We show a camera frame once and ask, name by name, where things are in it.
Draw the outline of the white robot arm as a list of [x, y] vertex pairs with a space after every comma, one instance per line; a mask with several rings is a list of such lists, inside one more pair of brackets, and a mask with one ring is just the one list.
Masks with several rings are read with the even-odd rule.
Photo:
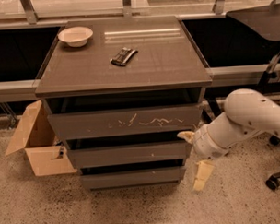
[[210, 124], [195, 132], [179, 132], [177, 137], [191, 144], [192, 150], [203, 158], [196, 163], [193, 190], [204, 188], [215, 167], [215, 159], [226, 155], [238, 142], [262, 133], [280, 138], [280, 105], [249, 88], [230, 92], [224, 111]]

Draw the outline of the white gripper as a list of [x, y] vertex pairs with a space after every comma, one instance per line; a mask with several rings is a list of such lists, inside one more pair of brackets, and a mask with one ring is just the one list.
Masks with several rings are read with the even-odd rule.
[[205, 124], [196, 132], [179, 132], [177, 137], [183, 139], [188, 144], [192, 144], [192, 150], [198, 156], [204, 158], [204, 160], [200, 160], [195, 163], [195, 173], [193, 177], [193, 190], [201, 191], [204, 189], [215, 168], [214, 162], [208, 159], [219, 159], [220, 157], [226, 155], [228, 150], [226, 148], [222, 148], [214, 142], [208, 133], [208, 124]]

